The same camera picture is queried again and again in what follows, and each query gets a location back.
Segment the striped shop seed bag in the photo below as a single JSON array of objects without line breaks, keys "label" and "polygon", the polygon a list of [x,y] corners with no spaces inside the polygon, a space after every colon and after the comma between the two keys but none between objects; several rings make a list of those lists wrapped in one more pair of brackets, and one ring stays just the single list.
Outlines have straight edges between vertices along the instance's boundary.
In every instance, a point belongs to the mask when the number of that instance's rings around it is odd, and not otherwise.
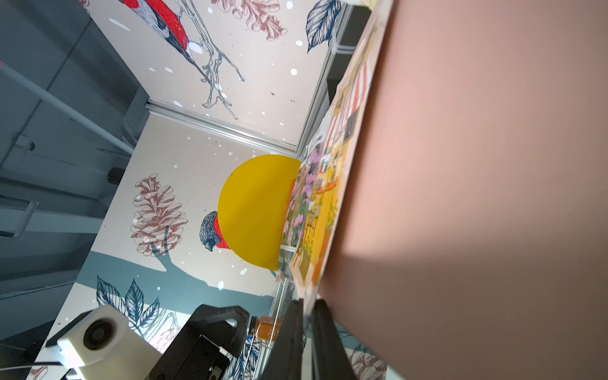
[{"label": "striped shop seed bag", "polygon": [[392,6],[391,1],[375,4],[337,94],[307,145],[305,156],[317,143],[324,143],[324,150],[304,233],[289,264],[299,289],[317,288],[321,281]]}]

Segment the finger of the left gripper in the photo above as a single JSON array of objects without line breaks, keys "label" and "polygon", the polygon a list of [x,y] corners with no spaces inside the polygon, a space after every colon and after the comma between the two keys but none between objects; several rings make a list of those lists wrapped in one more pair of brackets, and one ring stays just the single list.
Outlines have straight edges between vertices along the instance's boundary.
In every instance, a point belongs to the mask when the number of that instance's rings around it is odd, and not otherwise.
[{"label": "finger of the left gripper", "polygon": [[245,346],[249,323],[250,314],[239,306],[201,305],[188,320],[195,330],[197,341],[203,337],[236,358],[242,354]]}]

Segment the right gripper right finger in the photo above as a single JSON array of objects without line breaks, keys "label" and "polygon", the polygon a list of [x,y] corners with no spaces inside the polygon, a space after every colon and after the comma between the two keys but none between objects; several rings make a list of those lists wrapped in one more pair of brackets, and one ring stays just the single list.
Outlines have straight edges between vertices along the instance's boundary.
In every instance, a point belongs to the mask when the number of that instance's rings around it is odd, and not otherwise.
[{"label": "right gripper right finger", "polygon": [[313,379],[356,380],[356,375],[334,324],[330,309],[323,299],[318,299],[310,316],[312,321]]}]

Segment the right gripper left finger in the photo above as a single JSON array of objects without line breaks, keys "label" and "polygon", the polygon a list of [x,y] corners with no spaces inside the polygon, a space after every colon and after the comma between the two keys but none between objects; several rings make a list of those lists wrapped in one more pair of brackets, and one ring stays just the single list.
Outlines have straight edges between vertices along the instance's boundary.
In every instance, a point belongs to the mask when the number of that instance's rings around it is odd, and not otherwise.
[{"label": "right gripper left finger", "polygon": [[261,380],[300,380],[302,377],[303,301],[292,300],[271,350]]}]

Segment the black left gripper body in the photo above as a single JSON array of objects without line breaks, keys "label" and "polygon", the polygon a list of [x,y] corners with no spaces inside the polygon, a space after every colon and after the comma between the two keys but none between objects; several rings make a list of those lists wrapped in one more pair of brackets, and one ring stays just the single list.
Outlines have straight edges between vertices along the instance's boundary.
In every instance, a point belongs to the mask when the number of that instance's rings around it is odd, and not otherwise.
[{"label": "black left gripper body", "polygon": [[231,362],[221,353],[228,338],[230,324],[187,324],[147,379],[223,379]]}]

